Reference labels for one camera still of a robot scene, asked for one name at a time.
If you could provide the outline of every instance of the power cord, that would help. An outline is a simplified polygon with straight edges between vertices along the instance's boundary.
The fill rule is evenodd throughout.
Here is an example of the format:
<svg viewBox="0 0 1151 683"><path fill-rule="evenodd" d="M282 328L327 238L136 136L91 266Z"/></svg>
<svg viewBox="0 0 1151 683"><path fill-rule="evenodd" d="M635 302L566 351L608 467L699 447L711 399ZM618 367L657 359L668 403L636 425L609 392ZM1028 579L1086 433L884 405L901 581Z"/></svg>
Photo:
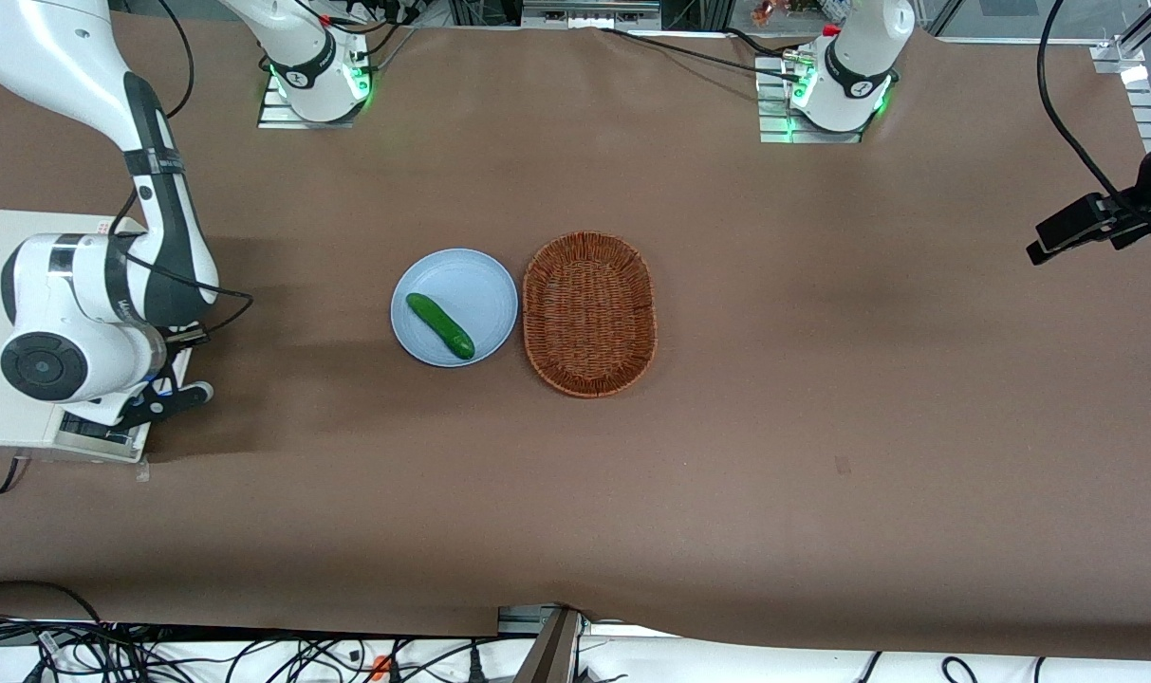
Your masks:
<svg viewBox="0 0 1151 683"><path fill-rule="evenodd" d="M759 55L782 56L782 51L772 51L771 48L761 45L756 40L753 40L753 36L744 33L744 31L738 28L726 26L724 28L723 33L734 35L735 38L739 38L740 40L744 40L744 43L748 44L748 47L752 47L754 52L759 53Z"/></svg>
<svg viewBox="0 0 1151 683"><path fill-rule="evenodd" d="M870 674L875 671L875 665L878 665L878 658L883 657L883 650L876 650L876 652L870 655L870 661L867 661L867 668L862 671L862 677L857 678L857 683L869 683Z"/></svg>
<svg viewBox="0 0 1151 683"><path fill-rule="evenodd" d="M470 681L467 683L487 683L483 674L483 657L478 652L478 645L470 648Z"/></svg>
<svg viewBox="0 0 1151 683"><path fill-rule="evenodd" d="M427 662L427 665L420 665L416 670L411 670L410 674L403 675L403 678L402 678L401 683L406 683L411 678L414 678L416 675L424 674L424 671L426 671L429 667L437 665L437 662L444 661L445 659L449 659L452 655L457 655L458 653L466 652L466 650L475 648L479 645L485 645L485 644L488 644L488 643L497 643L500 640L506 640L506 639L509 639L509 638L503 637L503 636L500 636L500 637L496 637L496 638L483 638L483 639L480 639L480 640L471 640L468 645L462 645L459 648L451 648L451 650L449 650L448 653L442 653L441 655L437 655L437 657L433 658L430 661Z"/></svg>
<svg viewBox="0 0 1151 683"><path fill-rule="evenodd" d="M1051 35L1051 26L1057 22L1057 14L1060 13L1060 8L1064 6L1065 0L1055 0L1052 3L1050 12L1047 13L1047 18L1043 23L1043 36L1039 38L1039 51L1035 55L1035 77L1039 84L1039 100L1043 103L1044 112L1047 113L1051 124L1055 127L1057 132L1065 138L1065 143L1068 143L1069 147L1077 153L1082 164L1089 169L1090 174L1095 175L1095 179L1103 185L1105 193L1107 193L1116 206L1122 208L1122 211L1130 213L1136 220L1148 225L1151 228L1151 215L1145 212L1138 211L1136 207L1131 206L1127 199L1122 198L1122 193L1115 188L1111 179L1107 177L1103 169L1095 162L1095 159L1090 157L1090 153L1085 151L1082 143L1077 141L1077 136L1073 135L1073 131L1068 130L1065 126L1065 121L1061 120L1060 114L1057 113L1057 107L1051 103L1051 94L1047 92L1047 74L1046 74L1046 55L1047 55L1047 39Z"/></svg>
<svg viewBox="0 0 1151 683"><path fill-rule="evenodd" d="M369 51L358 52L357 56L363 58L363 56L374 55L376 51L380 51L382 47L386 46L387 43L389 43L389 39L392 38L394 36L394 31L398 30L398 26L402 26L402 24L394 24L392 26L389 26L389 31L388 33L386 33L384 38L381 38L381 43L376 44L375 47L372 47Z"/></svg>
<svg viewBox="0 0 1151 683"><path fill-rule="evenodd" d="M176 113L182 112L183 107L186 107L189 100L192 99L192 91L195 90L195 53L192 53L192 43L188 39L188 31L183 30L183 24L175 16L175 12L170 9L170 5L166 0L158 0L158 3L162 6L162 9L166 9L166 16L170 17L175 30L180 31L180 40L183 41L183 53L188 58L188 88L183 91L180 104L175 105L175 108L166 114L166 117L169 120L169 117L175 117Z"/></svg>
<svg viewBox="0 0 1151 683"><path fill-rule="evenodd" d="M6 472L6 479L2 479L2 485L0 486L0 496L2 493L10 492L14 488L14 477L18 472L18 458L15 457L10 461L10 470Z"/></svg>
<svg viewBox="0 0 1151 683"><path fill-rule="evenodd" d="M967 677L970 678L970 683L980 683L978 680L975 678L975 671L970 669L969 666L967 666L967 662L962 661L956 657L948 657L943 659L943 678L947 680L951 683L962 683L953 675L951 675L951 665L961 666L962 669L967 671Z"/></svg>
<svg viewBox="0 0 1151 683"><path fill-rule="evenodd" d="M678 47L676 45L669 45L666 43L661 43L658 40L653 40L650 38L646 38L645 36L641 36L641 35L626 33L626 31L616 30L615 28L602 28L601 30L605 31L605 33L619 35L619 36L622 36L622 38L628 38L631 40L635 40L637 43L643 43L643 44L650 45L653 47L661 47L663 51L679 52L680 55L696 56L700 60L706 60L708 62L714 62L715 64L722 64L724 67L732 67L734 69L745 70L745 73L757 73L757 74L771 75L771 77L782 78L782 81L787 81L787 82L791 82L791 83L799 83L799 77L796 77L795 74L776 73L776 70L773 70L773 69L760 69L760 68L756 68L756 67L750 67L748 64L741 64L739 62L732 62L731 60L722 60L718 56L704 55L704 53L701 53L701 52L685 51L684 47Z"/></svg>

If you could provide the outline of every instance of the table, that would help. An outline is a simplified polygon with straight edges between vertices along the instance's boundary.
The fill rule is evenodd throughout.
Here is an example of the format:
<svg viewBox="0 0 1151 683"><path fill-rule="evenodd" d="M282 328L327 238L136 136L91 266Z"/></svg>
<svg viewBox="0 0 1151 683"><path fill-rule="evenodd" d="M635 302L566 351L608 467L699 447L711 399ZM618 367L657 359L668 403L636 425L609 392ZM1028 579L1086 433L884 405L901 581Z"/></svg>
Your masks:
<svg viewBox="0 0 1151 683"><path fill-rule="evenodd" d="M173 103L175 31L115 26ZM760 144L747 74L594 30L420 30L353 130L259 131L253 39L188 30L173 128L258 302L192 358L216 397L151 433L148 483L35 464L0 498L0 578L114 620L457 636L562 600L783 647L1151 659L1151 238L1027 263L1095 187L1034 48L917 35L864 143L821 147ZM1130 183L1119 78L1050 56ZM101 135L0 90L0 207L127 190ZM650 265L661 346L628 392L554 393L519 334L462 371L398 349L420 256L519 276L572 229Z"/></svg>

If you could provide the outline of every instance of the black cable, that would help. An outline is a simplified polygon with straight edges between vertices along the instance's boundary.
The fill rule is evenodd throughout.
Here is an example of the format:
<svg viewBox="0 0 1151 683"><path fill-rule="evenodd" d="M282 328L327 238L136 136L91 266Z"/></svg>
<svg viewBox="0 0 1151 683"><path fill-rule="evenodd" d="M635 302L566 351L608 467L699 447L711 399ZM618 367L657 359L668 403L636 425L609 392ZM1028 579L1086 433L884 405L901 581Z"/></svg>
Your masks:
<svg viewBox="0 0 1151 683"><path fill-rule="evenodd" d="M791 83L799 83L799 77L796 77L795 74L776 73L776 70L773 70L773 69L760 69L760 68L756 68L756 67L750 67L748 64L741 64L739 62L732 62L731 60L722 60L718 56L702 55L701 52L685 51L684 47L677 47L676 45L669 45L666 43L661 43L658 40L653 40L650 38L645 38L645 36L641 36L641 35L626 33L626 31L616 30L615 28L602 28L601 30L605 31L605 33L619 35L619 36L623 36L623 38L628 38L631 40L637 40L639 43L651 45L654 47L662 47L664 51L679 52L679 53L683 53L683 55L696 56L700 60L706 60L708 62L714 62L715 64L722 64L724 67L732 67L732 68L735 68L735 69L745 70L745 73L760 73L760 74L764 74L764 75L771 75L771 77L775 77L775 78L782 78L782 81L787 81L787 82L791 82Z"/></svg>
<svg viewBox="0 0 1151 683"><path fill-rule="evenodd" d="M862 671L862 677L857 678L857 683L869 683L870 674L875 671L875 665L878 665L878 658L883 657L883 650L876 650L876 652L870 655L870 661L867 661L867 668Z"/></svg>
<svg viewBox="0 0 1151 683"><path fill-rule="evenodd" d="M94 609L84 597L79 595L73 589L63 587L61 584L54 584L51 580L36 580L31 578L13 578L9 580L0 580L0 589L48 589L49 591L56 591L58 593L63 593L73 598L73 601L77 602L85 614L89 615L90 620L93 622L102 622L102 617L99 616L99 610Z"/></svg>
<svg viewBox="0 0 1151 683"><path fill-rule="evenodd" d="M306 10L306 13L314 14L314 18L318 18L318 23L322 24L322 29L323 30L326 30L327 25L329 24L331 26L337 28L337 30L342 30L344 33L350 33L350 35L367 35L367 33L372 33L372 31L380 30L381 28L384 28L384 25L387 23L390 23L390 22L380 22L380 23L376 23L376 25L371 25L368 28L361 28L361 30L355 30L355 28L349 28L349 26L345 26L345 25L343 25L341 23L336 23L336 22L333 22L333 21L331 22L327 22L327 20L323 18L319 13L314 12L314 8L311 8L310 5L306 5L305 0L296 0L296 1L297 1L298 5L300 5L300 7L303 9Z"/></svg>
<svg viewBox="0 0 1151 683"><path fill-rule="evenodd" d="M735 38L744 40L744 43L748 43L748 47L752 47L754 52L761 53L761 55L782 56L782 51L771 51L769 47L753 40L753 36L744 33L744 31L738 28L726 26L724 28L723 33L734 35Z"/></svg>
<svg viewBox="0 0 1151 683"><path fill-rule="evenodd" d="M1116 206L1122 208L1122 211L1129 212L1131 217L1136 220L1148 225L1151 228L1151 217L1148 213L1139 212L1137 208L1127 203L1127 199L1122 198L1122 193L1115 188L1111 179L1107 177L1103 169L1095 162L1095 159L1090 157L1090 153L1085 151L1082 143L1073 135L1073 131L1068 130L1065 126L1065 121L1061 120L1060 114L1057 113L1057 107L1051 103L1051 94L1047 92L1047 73L1046 73L1046 55L1047 55L1047 38L1051 35L1051 26L1057 22L1057 14L1060 13L1060 8L1064 6L1065 0L1055 0L1052 3L1050 12L1047 13L1047 18L1043 23L1043 36L1039 38L1039 51L1035 55L1035 77L1038 78L1039 83L1039 100L1043 103L1044 112L1047 113L1051 124L1057 127L1057 132L1065 138L1065 143L1068 143L1069 147L1077 153L1082 164L1089 169L1090 174L1095 175L1095 179L1103 185L1105 193L1107 193Z"/></svg>
<svg viewBox="0 0 1151 683"><path fill-rule="evenodd" d="M498 643L500 640L506 640L506 639L509 638L503 636L496 638L483 638L480 640L471 640L468 644L462 645L459 648L451 648L449 650L448 653L443 653L442 655L432 659L430 661L427 662L427 665L420 665L416 670L410 671L410 674L403 675L403 683L406 683L411 678L416 677L416 675L424 674L424 671L427 670L428 667L436 665L436 662L444 661L445 659L449 659L452 655L466 652L466 650L468 648L475 648L479 645L485 645L488 643Z"/></svg>
<svg viewBox="0 0 1151 683"><path fill-rule="evenodd" d="M10 461L10 470L6 472L6 479L2 479L2 485L0 486L0 496L2 493L10 492L14 487L14 476L18 472L18 458Z"/></svg>
<svg viewBox="0 0 1151 683"><path fill-rule="evenodd" d="M388 33L386 33L384 38L381 38L381 43L376 44L376 47L371 48L371 51L360 52L359 55L360 56L374 55L376 51L380 51L382 47L386 46L387 43L389 43L390 36L394 36L394 31L397 30L398 25L401 24L394 24L392 26L390 26Z"/></svg>
<svg viewBox="0 0 1151 683"><path fill-rule="evenodd" d="M962 669L966 670L967 675L970 677L970 683L980 683L978 680L975 678L975 671L970 669L969 666L967 666L967 662L962 661L956 657L948 657L943 659L943 678L947 680L951 683L963 683L958 678L955 678L953 675L951 675L951 665L961 666Z"/></svg>
<svg viewBox="0 0 1151 683"><path fill-rule="evenodd" d="M195 90L195 55L192 53L192 43L188 39L188 33L183 30L183 24L180 23L180 18L175 16L175 12L170 9L169 3L166 0L158 0L162 5L162 9L166 9L166 16L170 17L170 22L175 25L175 30L180 31L180 40L183 41L183 52L188 56L188 88L183 91L183 97L180 99L180 104L175 105L175 108L170 109L166 117L175 117L176 113L183 111L186 107L188 100L192 99L192 91Z"/></svg>

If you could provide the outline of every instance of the metal bracket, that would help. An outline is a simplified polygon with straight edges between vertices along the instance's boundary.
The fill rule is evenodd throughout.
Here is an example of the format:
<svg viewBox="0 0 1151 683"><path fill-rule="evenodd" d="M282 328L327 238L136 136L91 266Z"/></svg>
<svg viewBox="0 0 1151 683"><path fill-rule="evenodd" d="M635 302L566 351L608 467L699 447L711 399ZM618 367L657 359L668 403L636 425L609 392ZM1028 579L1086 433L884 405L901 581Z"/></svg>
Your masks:
<svg viewBox="0 0 1151 683"><path fill-rule="evenodd" d="M756 68L786 73L786 62L778 56L756 56ZM862 141L862 131L828 131L810 122L802 112L791 108L791 84L775 75L756 74L756 108L762 143L841 144Z"/></svg>
<svg viewBox="0 0 1151 683"><path fill-rule="evenodd" d="M578 610L554 610L541 635L532 642L511 683L571 683L576 677L576 645L582 627L584 616Z"/></svg>

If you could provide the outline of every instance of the white floor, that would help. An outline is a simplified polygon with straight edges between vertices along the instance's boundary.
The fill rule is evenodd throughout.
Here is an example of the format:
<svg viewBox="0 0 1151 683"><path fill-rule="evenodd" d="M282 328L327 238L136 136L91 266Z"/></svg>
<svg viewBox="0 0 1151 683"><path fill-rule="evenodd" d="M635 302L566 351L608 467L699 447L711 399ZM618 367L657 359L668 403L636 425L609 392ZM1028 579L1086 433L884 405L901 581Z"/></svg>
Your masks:
<svg viewBox="0 0 1151 683"><path fill-rule="evenodd" d="M466 644L467 640L418 640L398 654L401 665L421 665L440 653ZM488 678L505 680L514 674L526 657L531 639L500 642L480 648L483 670ZM224 660L238 653L244 643L163 644L158 652L166 658L211 658ZM381 653L388 653L389 640L344 642L331 650L337 657L348 658L364 648L367 666ZM580 643L581 667L587 666L605 681L627 675L626 683L854 683L866 669L870 653L830 652L830 650L750 648L683 638L588 637ZM268 676L297 653L294 643L280 643L242 658L235 669L233 683L267 683ZM0 683L21 683L37 659L33 647L0 648ZM93 661L82 650L78 657ZM945 653L884 653L870 683L945 683L940 662ZM980 683L1030 683L1031 658L994 655L961 655L973 667ZM73 653L60 653L59 661L70 669ZM183 665L193 683L222 683L229 665L224 662L193 662ZM433 674L449 682L467 680L467 653L450 657L433 666ZM969 683L965 671L954 670L960 683ZM153 683L163 683L154 675ZM416 682L440 680L418 675ZM73 677L79 683L98 683L97 675ZM46 675L46 682L52 676ZM284 681L280 675L276 681ZM313 665L298 678L299 683L366 683L367 675L351 675L340 680L335 669ZM1042 683L1151 683L1151 662L1049 659L1043 667Z"/></svg>

